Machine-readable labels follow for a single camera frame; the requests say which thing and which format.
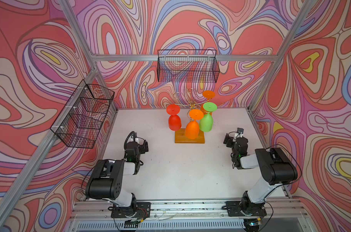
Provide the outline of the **green wine glass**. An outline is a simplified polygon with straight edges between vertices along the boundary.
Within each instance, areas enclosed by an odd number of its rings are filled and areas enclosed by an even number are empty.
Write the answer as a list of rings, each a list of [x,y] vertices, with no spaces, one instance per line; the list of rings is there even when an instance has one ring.
[[[206,111],[204,117],[200,120],[200,130],[203,132],[209,132],[213,127],[213,118],[211,113],[215,112],[218,107],[215,103],[206,102],[203,104],[203,109]]]

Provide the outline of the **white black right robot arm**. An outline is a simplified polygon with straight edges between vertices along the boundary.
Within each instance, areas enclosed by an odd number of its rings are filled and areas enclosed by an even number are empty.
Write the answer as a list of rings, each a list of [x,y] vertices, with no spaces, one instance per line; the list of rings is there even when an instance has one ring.
[[[248,154],[248,139],[240,133],[235,136],[225,135],[223,143],[232,149],[231,160],[233,168],[248,170],[259,168],[260,179],[248,191],[245,191],[239,204],[244,213],[261,209],[268,196],[283,185],[287,185],[298,178],[296,167],[280,148],[258,148]]]

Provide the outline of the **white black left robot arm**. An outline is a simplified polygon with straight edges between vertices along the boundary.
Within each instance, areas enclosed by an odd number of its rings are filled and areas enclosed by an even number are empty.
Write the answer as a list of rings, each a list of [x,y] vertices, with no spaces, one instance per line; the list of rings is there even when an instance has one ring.
[[[123,177],[138,174],[144,164],[141,155],[148,152],[148,142],[131,131],[124,141],[123,159],[101,159],[92,169],[85,196],[107,200],[118,208],[136,208],[136,196],[123,189]]]

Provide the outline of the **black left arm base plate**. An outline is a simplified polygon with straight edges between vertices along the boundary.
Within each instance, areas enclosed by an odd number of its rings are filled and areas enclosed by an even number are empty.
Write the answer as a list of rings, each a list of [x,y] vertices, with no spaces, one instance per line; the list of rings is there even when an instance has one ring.
[[[112,218],[146,219],[150,216],[151,203],[139,202],[129,207],[112,205],[108,208]]]

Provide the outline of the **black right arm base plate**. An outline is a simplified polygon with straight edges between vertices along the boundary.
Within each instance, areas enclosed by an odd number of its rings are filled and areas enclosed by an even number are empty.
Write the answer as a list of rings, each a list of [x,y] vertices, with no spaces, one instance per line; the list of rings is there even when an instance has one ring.
[[[241,201],[227,201],[222,207],[229,217],[257,217],[262,218],[267,215],[264,204],[244,203]]]

